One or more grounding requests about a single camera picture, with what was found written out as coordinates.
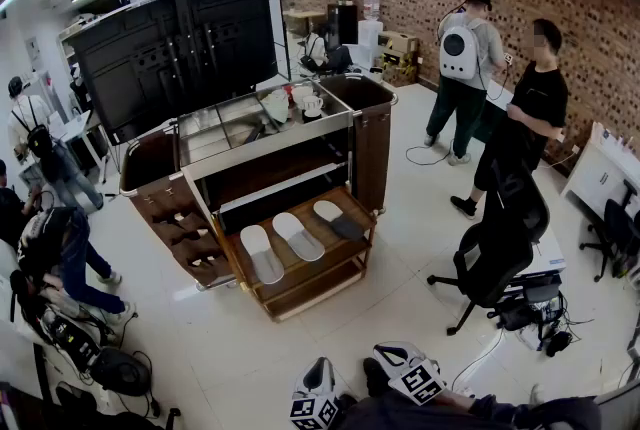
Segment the white upright panel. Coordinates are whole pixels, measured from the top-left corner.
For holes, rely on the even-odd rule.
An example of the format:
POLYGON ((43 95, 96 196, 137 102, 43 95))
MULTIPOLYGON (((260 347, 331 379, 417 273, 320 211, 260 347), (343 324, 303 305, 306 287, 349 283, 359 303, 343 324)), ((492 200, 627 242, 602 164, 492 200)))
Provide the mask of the white upright panel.
POLYGON ((288 37, 281 0, 268 0, 278 75, 291 80, 288 37))

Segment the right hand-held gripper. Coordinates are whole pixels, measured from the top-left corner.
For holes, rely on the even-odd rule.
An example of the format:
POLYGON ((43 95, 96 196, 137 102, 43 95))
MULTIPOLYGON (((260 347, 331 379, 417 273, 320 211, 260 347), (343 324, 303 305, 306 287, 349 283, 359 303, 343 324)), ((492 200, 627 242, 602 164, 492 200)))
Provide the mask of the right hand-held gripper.
POLYGON ((387 341, 373 347, 389 386, 418 406, 423 406, 445 390, 437 361, 428 358, 414 344, 387 341))

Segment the black office chair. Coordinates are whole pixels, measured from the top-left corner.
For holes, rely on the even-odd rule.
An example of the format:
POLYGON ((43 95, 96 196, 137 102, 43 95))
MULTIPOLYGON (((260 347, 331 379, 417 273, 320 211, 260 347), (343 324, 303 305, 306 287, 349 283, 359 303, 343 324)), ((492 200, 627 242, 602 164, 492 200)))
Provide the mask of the black office chair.
POLYGON ((519 132, 496 130, 478 172, 487 183, 480 222, 463 235, 453 263, 456 277, 431 275, 430 285, 455 286, 469 303, 449 336, 457 334, 475 307, 494 308, 512 280, 533 261, 533 246, 550 222, 548 206, 526 161, 530 149, 519 132))
POLYGON ((620 202, 607 200, 602 223, 587 227, 588 232, 596 234, 598 242, 579 244, 580 250, 593 249, 602 254, 601 270, 594 277, 595 282, 604 277, 608 264, 612 266, 613 277, 623 275, 625 262, 636 259, 640 253, 640 211, 634 217, 626 211, 638 191, 628 180, 624 180, 624 186, 626 193, 620 202))

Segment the white water dispenser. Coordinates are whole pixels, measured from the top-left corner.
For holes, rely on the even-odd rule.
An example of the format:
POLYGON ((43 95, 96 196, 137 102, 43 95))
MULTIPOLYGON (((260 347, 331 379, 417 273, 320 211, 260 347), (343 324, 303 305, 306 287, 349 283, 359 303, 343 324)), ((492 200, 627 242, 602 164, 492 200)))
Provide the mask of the white water dispenser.
POLYGON ((361 20, 358 22, 358 42, 356 63, 370 69, 374 59, 379 56, 379 34, 383 31, 383 23, 377 20, 361 20))

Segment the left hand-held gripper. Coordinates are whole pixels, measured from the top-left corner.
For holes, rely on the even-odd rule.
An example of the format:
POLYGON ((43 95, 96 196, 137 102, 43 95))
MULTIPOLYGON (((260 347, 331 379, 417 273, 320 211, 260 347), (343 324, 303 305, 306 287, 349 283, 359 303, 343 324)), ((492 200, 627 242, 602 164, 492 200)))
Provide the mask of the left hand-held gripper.
POLYGON ((298 375, 294 384, 289 421, 297 430, 331 430, 343 415, 337 392, 333 364, 321 357, 320 392, 311 392, 314 362, 298 375))

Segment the person's dark trousers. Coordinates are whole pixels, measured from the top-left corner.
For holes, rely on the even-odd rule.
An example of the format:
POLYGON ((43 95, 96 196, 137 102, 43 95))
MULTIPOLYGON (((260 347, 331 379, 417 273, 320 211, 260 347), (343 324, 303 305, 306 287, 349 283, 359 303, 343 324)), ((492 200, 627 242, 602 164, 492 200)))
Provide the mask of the person's dark trousers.
POLYGON ((599 406, 587 397, 540 405, 500 403, 448 391, 419 406, 395 391, 349 408, 334 430, 603 430, 599 406))

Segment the white round-window backpack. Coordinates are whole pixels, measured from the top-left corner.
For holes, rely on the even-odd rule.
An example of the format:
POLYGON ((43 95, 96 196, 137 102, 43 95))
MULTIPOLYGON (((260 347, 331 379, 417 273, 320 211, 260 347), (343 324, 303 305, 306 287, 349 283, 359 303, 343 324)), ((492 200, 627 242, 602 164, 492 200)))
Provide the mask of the white round-window backpack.
POLYGON ((482 57, 475 29, 484 25, 482 19, 454 25, 444 32, 440 41, 439 67, 444 77, 468 81, 480 71, 482 57))

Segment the white desk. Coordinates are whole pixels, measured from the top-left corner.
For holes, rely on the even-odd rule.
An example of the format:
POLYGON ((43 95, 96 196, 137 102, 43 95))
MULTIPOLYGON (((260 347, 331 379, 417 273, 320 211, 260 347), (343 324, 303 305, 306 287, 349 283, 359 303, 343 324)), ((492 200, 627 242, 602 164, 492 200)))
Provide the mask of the white desk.
POLYGON ((592 123, 591 135, 569 176, 562 197, 572 193, 599 218, 604 219, 609 199, 623 203, 628 183, 631 193, 625 211, 634 218, 640 212, 640 159, 600 122, 592 123))

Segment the brown housekeeping cart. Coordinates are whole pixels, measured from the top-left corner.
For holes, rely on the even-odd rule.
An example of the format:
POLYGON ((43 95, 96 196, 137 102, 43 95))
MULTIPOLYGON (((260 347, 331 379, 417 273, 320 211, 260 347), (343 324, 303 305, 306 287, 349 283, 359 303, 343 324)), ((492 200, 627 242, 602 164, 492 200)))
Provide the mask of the brown housekeeping cart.
POLYGON ((203 288, 238 282, 215 215, 280 193, 293 196, 289 208, 339 186, 376 219, 384 209, 396 95, 357 73, 309 80, 282 88, 289 115, 280 124, 261 104, 276 89, 182 115, 135 140, 123 160, 122 195, 203 288), (324 100, 320 117, 296 107, 296 85, 324 100))

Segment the white table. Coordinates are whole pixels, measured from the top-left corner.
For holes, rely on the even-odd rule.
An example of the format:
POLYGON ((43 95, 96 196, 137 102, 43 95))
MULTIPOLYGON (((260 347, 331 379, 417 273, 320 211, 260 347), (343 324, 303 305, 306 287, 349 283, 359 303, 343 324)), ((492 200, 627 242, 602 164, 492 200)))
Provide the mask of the white table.
POLYGON ((496 81, 491 80, 486 91, 486 99, 489 103, 498 109, 505 111, 507 105, 511 103, 513 93, 499 85, 496 81))

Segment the black cabinet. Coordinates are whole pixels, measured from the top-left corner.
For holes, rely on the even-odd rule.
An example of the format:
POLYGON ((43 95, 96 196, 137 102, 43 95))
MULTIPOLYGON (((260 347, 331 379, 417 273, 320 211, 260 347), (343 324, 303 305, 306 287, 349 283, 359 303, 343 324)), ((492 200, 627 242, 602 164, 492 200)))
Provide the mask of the black cabinet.
POLYGON ((358 7, 329 4, 327 6, 329 48, 358 42, 358 7))

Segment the pile of black electronics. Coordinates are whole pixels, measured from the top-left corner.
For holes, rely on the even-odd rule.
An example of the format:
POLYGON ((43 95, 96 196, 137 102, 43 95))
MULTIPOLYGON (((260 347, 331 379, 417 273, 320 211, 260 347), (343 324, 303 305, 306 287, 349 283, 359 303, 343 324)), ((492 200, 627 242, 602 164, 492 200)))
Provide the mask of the pile of black electronics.
POLYGON ((507 294, 487 318, 532 351, 553 358, 574 340, 561 284, 559 274, 528 279, 519 292, 507 294))

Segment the white cloth bag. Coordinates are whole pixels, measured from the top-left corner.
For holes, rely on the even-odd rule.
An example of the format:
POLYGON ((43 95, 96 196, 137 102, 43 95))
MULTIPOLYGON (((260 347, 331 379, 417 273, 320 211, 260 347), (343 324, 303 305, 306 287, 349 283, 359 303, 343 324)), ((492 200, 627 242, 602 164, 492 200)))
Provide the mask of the white cloth bag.
POLYGON ((268 92, 262 99, 261 104, 269 116, 276 122, 284 124, 289 115, 289 96, 282 89, 268 92))

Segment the black television stand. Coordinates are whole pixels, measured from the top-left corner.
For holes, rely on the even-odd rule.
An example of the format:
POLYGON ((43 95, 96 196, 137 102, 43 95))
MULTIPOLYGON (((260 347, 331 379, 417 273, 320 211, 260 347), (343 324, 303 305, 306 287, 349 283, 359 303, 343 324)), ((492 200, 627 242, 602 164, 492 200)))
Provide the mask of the black television stand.
POLYGON ((201 90, 205 74, 211 67, 210 44, 202 25, 196 23, 194 0, 175 0, 181 37, 185 44, 185 56, 189 67, 190 81, 201 90))

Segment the white slipper dark grey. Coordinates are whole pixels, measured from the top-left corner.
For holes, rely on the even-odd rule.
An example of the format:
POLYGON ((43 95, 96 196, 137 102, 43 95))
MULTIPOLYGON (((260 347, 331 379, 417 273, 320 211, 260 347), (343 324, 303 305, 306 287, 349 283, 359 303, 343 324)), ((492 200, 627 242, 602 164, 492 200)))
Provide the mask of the white slipper dark grey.
POLYGON ((364 228, 331 201, 316 201, 313 211, 335 234, 344 239, 355 241, 364 236, 364 228))

